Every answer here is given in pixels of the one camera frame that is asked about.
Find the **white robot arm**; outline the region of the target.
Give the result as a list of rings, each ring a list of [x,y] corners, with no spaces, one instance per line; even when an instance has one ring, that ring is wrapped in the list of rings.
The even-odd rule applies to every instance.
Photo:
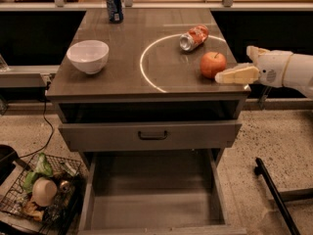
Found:
[[[219,72],[215,81],[221,84],[253,84],[287,87],[313,98],[313,56],[291,51],[267,50],[247,46],[250,63],[238,64]]]

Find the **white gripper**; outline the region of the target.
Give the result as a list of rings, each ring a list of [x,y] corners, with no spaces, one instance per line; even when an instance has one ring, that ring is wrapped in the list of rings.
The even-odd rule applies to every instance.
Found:
[[[269,51],[249,45],[246,47],[246,55],[251,59],[252,64],[239,64],[221,71],[215,76],[215,81],[221,84],[251,84],[259,78],[259,82],[263,85],[283,86],[283,75],[292,52]]]

